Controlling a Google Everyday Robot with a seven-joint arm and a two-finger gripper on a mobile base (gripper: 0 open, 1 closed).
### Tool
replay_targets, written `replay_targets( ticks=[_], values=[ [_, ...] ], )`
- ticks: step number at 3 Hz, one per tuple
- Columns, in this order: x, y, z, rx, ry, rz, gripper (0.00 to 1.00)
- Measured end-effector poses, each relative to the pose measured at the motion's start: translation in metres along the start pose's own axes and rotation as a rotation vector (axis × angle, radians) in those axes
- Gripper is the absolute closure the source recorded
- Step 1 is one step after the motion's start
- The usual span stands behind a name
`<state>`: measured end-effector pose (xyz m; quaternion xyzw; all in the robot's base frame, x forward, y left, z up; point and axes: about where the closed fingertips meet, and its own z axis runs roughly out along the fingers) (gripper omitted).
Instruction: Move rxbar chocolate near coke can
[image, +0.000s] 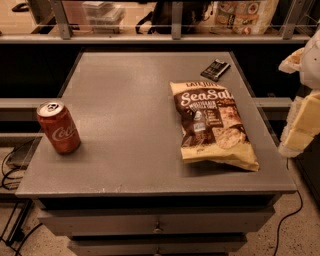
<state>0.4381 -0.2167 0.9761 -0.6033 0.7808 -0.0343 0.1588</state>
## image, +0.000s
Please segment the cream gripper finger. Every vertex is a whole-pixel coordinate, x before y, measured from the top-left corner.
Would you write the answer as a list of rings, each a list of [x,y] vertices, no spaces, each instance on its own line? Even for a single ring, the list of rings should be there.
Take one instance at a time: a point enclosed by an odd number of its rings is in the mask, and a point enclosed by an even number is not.
[[[301,71],[301,57],[304,52],[304,47],[294,51],[291,55],[289,55],[286,59],[284,59],[280,65],[279,70],[292,74],[294,72],[300,72]]]
[[[278,151],[283,157],[296,157],[319,133],[320,92],[311,92],[304,98],[297,96],[291,104]]]

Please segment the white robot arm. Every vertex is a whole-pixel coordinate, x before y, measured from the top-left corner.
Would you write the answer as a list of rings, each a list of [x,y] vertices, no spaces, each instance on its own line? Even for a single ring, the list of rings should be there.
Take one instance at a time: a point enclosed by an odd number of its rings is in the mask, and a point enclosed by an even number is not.
[[[289,74],[298,71],[300,83],[311,90],[307,96],[296,96],[291,103],[280,138],[279,153],[293,158],[320,134],[320,31],[283,60],[279,70]]]

